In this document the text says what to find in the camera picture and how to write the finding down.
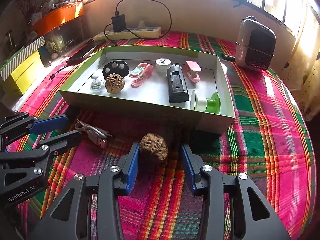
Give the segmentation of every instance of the orange shelf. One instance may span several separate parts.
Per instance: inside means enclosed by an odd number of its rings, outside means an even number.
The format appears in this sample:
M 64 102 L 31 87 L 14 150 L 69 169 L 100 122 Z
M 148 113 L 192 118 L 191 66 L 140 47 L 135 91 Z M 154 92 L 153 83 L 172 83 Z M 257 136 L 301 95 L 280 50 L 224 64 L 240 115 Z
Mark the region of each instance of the orange shelf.
M 43 36 L 56 27 L 84 15 L 82 2 L 63 6 L 43 16 L 32 27 L 38 36 Z

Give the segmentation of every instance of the open box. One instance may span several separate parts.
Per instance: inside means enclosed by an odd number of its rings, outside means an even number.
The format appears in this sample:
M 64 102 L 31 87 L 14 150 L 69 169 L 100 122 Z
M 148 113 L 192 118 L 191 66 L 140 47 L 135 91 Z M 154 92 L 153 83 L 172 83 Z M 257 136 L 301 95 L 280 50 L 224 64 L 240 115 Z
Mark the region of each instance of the open box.
M 90 89 L 91 76 L 97 74 L 99 79 L 104 80 L 102 69 L 111 61 L 123 60 L 131 71 L 141 62 L 155 66 L 158 58 L 168 58 L 172 64 L 182 67 L 186 61 L 196 61 L 202 69 L 200 82 L 194 84 L 185 75 L 189 98 L 193 90 L 201 98 L 210 98 L 218 92 L 221 98 L 220 114 L 190 110 L 190 100 L 169 103 L 167 78 L 161 77 L 155 68 L 151 77 L 138 88 L 131 87 L 133 78 L 126 76 L 125 86 L 119 94 L 109 94 L 105 88 L 100 92 Z M 60 93 L 72 106 L 222 134 L 235 118 L 226 71 L 226 66 L 221 64 L 217 55 L 205 52 L 160 46 L 104 47 L 76 70 L 60 88 Z

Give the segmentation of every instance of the black mesh grille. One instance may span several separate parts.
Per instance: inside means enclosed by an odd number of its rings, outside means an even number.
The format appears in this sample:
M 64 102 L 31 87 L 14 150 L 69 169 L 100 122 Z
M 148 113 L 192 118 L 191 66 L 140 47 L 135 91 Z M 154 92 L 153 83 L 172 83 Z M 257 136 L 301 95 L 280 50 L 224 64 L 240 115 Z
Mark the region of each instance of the black mesh grille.
M 247 55 L 245 56 L 245 63 L 251 67 L 267 70 L 275 47 L 276 40 L 274 37 L 259 30 L 253 30 L 250 36 Z

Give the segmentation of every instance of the yellow box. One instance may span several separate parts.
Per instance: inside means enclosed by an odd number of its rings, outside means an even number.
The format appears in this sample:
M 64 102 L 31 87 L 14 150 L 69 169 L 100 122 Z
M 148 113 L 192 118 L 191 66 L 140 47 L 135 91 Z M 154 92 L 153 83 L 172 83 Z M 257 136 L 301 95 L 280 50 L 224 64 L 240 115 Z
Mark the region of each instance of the yellow box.
M 36 80 L 39 71 L 44 66 L 38 50 L 27 57 L 5 80 L 4 91 L 9 96 L 22 96 L 31 84 Z

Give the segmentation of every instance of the power strip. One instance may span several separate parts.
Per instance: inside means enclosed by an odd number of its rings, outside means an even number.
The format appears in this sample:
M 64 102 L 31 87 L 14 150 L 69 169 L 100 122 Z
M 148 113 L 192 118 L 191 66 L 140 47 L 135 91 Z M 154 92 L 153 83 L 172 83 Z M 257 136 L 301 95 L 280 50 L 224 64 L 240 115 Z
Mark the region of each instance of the power strip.
M 143 37 L 143 38 L 159 38 L 161 36 L 161 27 L 148 27 L 145 29 L 138 29 L 138 28 L 129 28 L 134 34 Z M 106 35 L 112 41 L 117 40 L 127 40 L 127 39 L 137 39 L 132 33 L 128 30 L 124 30 L 122 32 L 115 33 L 114 31 L 107 31 Z M 104 33 L 99 33 L 98 35 L 94 36 L 94 41 L 102 41 L 108 40 Z

